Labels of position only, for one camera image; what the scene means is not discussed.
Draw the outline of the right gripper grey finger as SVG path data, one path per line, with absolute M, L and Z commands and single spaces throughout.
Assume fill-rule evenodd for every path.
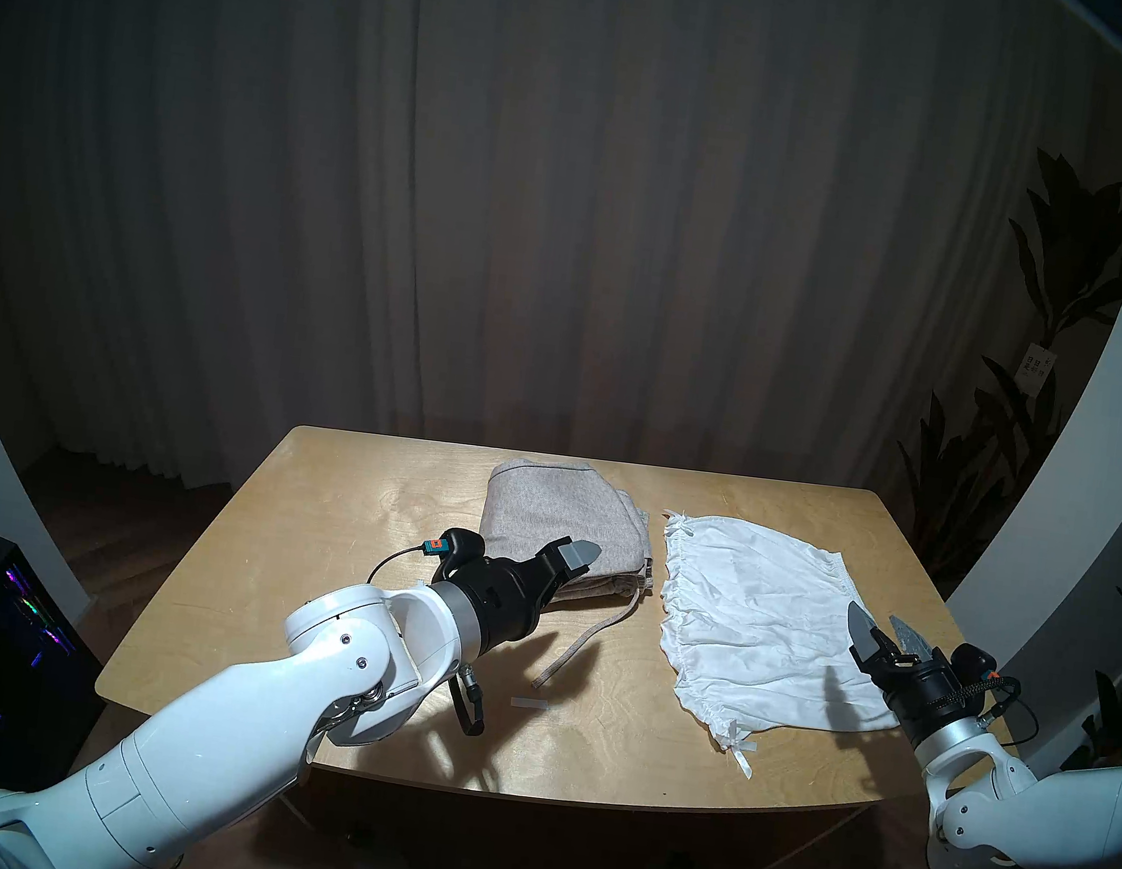
M 932 647 L 927 642 L 922 634 L 916 631 L 913 627 L 907 625 L 896 614 L 890 614 L 889 619 L 893 626 L 896 640 L 907 655 L 916 657 L 920 662 L 928 663 L 928 660 L 932 660 Z
M 859 658 L 877 658 L 884 656 L 886 635 L 880 630 L 857 601 L 850 601 L 847 608 L 847 626 L 850 636 L 850 654 Z

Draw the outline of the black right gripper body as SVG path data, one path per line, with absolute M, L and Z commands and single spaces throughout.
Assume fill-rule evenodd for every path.
M 955 649 L 947 658 L 934 648 L 928 660 L 900 650 L 896 642 L 867 639 L 852 645 L 859 672 L 882 692 L 907 740 L 916 749 L 951 723 L 977 719 L 999 678 L 996 659 L 987 651 Z

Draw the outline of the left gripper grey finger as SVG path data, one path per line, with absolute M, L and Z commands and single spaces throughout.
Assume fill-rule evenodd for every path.
M 548 557 L 569 577 L 582 577 L 598 561 L 601 548 L 592 540 L 562 538 L 548 545 Z

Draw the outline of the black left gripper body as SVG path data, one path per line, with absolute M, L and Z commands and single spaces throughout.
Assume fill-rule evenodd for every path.
M 478 654 L 532 634 L 539 617 L 565 586 L 568 577 L 548 555 L 548 545 L 533 557 L 515 561 L 489 557 L 482 538 L 456 535 L 449 583 L 472 607 L 480 640 Z

